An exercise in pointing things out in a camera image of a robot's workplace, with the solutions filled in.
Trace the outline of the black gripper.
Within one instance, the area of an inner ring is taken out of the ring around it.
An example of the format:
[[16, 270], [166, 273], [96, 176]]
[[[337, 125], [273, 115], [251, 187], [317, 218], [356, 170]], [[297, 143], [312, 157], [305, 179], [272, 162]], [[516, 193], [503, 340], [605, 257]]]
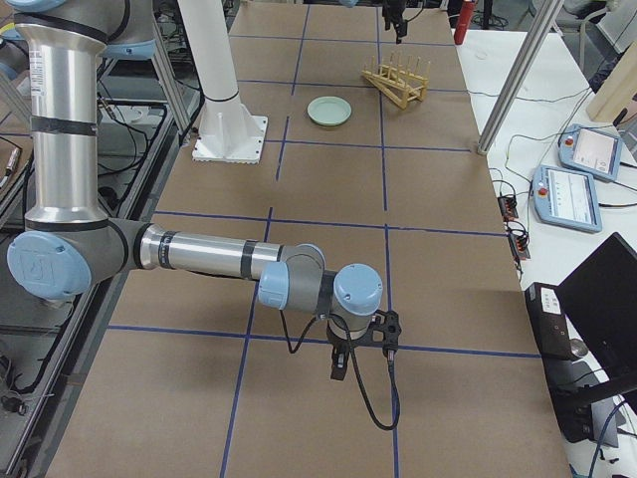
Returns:
[[406, 0], [382, 0], [382, 17], [384, 20], [384, 28], [394, 28], [396, 34], [395, 43], [402, 43], [402, 39], [406, 36], [406, 27], [408, 21], [404, 19], [403, 14], [406, 9]]
[[348, 333], [341, 325], [342, 322], [329, 319], [326, 326], [327, 339], [333, 345], [330, 378], [338, 381], [343, 381], [346, 377], [349, 359], [348, 346], [356, 348], [366, 344], [371, 339], [370, 328]]

